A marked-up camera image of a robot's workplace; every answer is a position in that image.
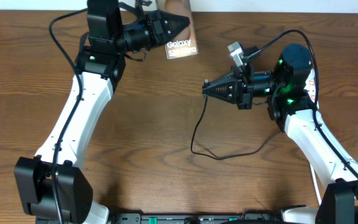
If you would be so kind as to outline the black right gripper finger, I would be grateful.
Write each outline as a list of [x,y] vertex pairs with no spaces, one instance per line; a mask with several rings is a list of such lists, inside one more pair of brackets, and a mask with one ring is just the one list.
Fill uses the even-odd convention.
[[231,104],[236,104],[239,91],[234,84],[219,84],[203,88],[202,94]]
[[219,78],[209,81],[204,81],[204,86],[236,86],[238,78],[233,71],[226,72]]

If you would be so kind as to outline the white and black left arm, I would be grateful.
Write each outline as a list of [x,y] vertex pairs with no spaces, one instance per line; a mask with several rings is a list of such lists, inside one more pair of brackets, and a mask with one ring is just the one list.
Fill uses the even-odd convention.
[[88,31],[69,60],[73,84],[52,132],[34,157],[14,168],[23,211],[38,223],[107,223],[109,209],[94,201],[82,170],[99,116],[112,99],[126,60],[171,42],[190,25],[186,16],[155,10],[148,1],[88,0]]

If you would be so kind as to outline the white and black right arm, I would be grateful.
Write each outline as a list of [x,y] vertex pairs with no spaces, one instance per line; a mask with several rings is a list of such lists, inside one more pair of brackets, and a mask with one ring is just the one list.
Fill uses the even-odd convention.
[[270,119],[276,122],[306,156],[324,188],[318,208],[284,208],[280,223],[358,223],[358,162],[326,126],[318,105],[318,71],[309,46],[286,46],[273,70],[256,72],[252,59],[260,49],[233,43],[234,65],[217,80],[205,81],[204,96],[249,110],[264,97]]

